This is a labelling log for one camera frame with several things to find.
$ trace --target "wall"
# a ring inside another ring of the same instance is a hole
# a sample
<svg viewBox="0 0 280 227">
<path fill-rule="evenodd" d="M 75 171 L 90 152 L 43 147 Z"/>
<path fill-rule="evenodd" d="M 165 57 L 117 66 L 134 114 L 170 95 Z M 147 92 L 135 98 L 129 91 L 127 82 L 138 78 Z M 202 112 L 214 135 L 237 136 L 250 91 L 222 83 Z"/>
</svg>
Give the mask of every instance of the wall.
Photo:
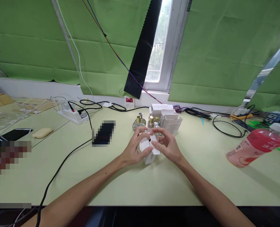
<svg viewBox="0 0 280 227">
<path fill-rule="evenodd" d="M 181 107 L 197 107 L 207 111 L 231 113 L 235 107 L 214 106 L 214 105 L 201 105 L 183 102 L 169 102 L 168 92 L 162 91 L 148 91 L 156 99 L 164 104 L 180 105 Z M 70 95 L 74 100 L 90 99 L 91 95 L 84 95 L 80 89 L 80 85 L 61 84 L 57 82 L 43 82 L 32 80 L 20 80 L 10 78 L 0 78 L 0 93 L 6 93 L 11 97 L 19 98 L 50 98 L 51 96 L 58 96 L 60 94 Z M 113 96 L 94 96 L 95 102 L 109 101 L 119 105 L 124 105 L 124 98 Z M 151 98 L 147 93 L 142 91 L 141 98 L 135 99 L 135 106 L 150 106 L 156 101 Z"/>
</svg>

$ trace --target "black smartphone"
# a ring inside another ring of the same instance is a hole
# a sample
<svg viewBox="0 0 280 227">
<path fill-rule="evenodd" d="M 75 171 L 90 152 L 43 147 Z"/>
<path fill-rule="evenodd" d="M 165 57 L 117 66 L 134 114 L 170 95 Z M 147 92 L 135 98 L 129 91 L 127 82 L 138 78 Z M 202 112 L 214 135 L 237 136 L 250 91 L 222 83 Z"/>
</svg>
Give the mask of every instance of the black smartphone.
<svg viewBox="0 0 280 227">
<path fill-rule="evenodd" d="M 116 121 L 104 121 L 95 136 L 94 130 L 92 130 L 92 146 L 106 147 L 108 144 L 110 144 L 115 126 Z"/>
<path fill-rule="evenodd" d="M 16 141 L 27 135 L 32 129 L 14 129 L 0 136 L 0 141 Z"/>
</svg>

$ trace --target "hand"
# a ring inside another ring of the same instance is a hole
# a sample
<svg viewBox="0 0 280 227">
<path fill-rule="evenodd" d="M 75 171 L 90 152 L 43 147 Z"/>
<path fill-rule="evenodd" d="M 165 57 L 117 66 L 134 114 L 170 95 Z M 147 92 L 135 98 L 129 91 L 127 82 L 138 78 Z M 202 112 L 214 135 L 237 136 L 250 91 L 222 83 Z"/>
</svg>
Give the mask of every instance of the hand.
<svg viewBox="0 0 280 227">
<path fill-rule="evenodd" d="M 177 164 L 179 161 L 181 161 L 184 158 L 184 156 L 182 155 L 178 147 L 175 137 L 172 134 L 170 134 L 165 128 L 153 128 L 150 134 L 152 135 L 156 132 L 160 132 L 164 136 L 157 137 L 158 143 L 152 141 L 154 147 L 160 152 L 162 152 L 165 155 L 165 157 L 173 163 Z"/>
<path fill-rule="evenodd" d="M 150 138 L 150 135 L 148 133 L 142 133 L 139 135 L 140 132 L 145 132 L 147 130 L 147 127 L 138 127 L 132 138 L 130 139 L 127 147 L 123 151 L 123 153 L 119 156 L 119 159 L 121 160 L 123 166 L 129 166 L 139 163 L 143 158 L 149 155 L 149 153 L 152 151 L 152 147 L 147 147 L 144 151 L 141 153 L 138 153 L 138 145 L 140 141 L 146 137 Z"/>
</svg>

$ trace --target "glass perfume bottle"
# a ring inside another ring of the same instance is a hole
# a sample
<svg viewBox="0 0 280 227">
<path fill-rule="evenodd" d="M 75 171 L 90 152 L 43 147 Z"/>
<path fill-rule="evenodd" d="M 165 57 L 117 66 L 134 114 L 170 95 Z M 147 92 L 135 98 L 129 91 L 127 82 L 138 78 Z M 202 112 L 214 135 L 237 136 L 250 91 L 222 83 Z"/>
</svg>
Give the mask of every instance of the glass perfume bottle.
<svg viewBox="0 0 280 227">
<path fill-rule="evenodd" d="M 141 117 L 141 121 L 143 121 L 144 126 L 146 126 L 146 120 L 143 118 L 143 114 L 139 113 L 139 116 Z"/>
<path fill-rule="evenodd" d="M 147 128 L 153 128 L 154 124 L 153 124 L 153 116 L 149 117 L 149 122 L 147 124 Z"/>
<path fill-rule="evenodd" d="M 141 117 L 138 116 L 136 121 L 133 123 L 133 130 L 135 131 L 138 127 L 145 126 L 143 121 L 141 121 Z"/>
<path fill-rule="evenodd" d="M 154 123 L 154 128 L 159 128 L 160 126 L 159 126 L 159 123 L 158 122 L 155 122 Z M 163 136 L 160 132 L 156 132 L 155 133 L 155 136 L 157 137 L 157 136 Z"/>
<path fill-rule="evenodd" d="M 155 122 L 159 123 L 159 117 L 155 117 Z"/>
</svg>

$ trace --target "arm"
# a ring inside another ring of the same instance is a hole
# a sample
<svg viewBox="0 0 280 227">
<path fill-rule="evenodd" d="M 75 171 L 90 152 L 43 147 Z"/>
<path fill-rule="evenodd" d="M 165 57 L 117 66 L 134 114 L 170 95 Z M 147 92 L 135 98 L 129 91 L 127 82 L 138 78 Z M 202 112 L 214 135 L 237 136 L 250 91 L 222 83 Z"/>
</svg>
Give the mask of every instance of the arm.
<svg viewBox="0 0 280 227">
<path fill-rule="evenodd" d="M 182 155 L 176 139 L 164 128 L 154 128 L 151 134 L 160 132 L 159 143 L 152 142 L 169 160 L 179 167 L 192 184 L 202 203 L 222 226 L 254 226 L 254 224 L 215 186 L 204 179 Z"/>
<path fill-rule="evenodd" d="M 139 163 L 145 156 L 149 155 L 152 147 L 146 148 L 141 153 L 137 151 L 137 146 L 140 141 L 144 137 L 149 138 L 148 133 L 139 135 L 143 130 L 147 130 L 147 128 L 137 128 L 126 149 L 120 156 L 116 157 L 98 172 L 73 186 L 46 206 L 41 211 L 40 227 L 62 227 L 68 225 L 111 176 L 125 166 Z M 36 223 L 37 215 L 28 220 L 23 227 L 34 227 Z"/>
</svg>

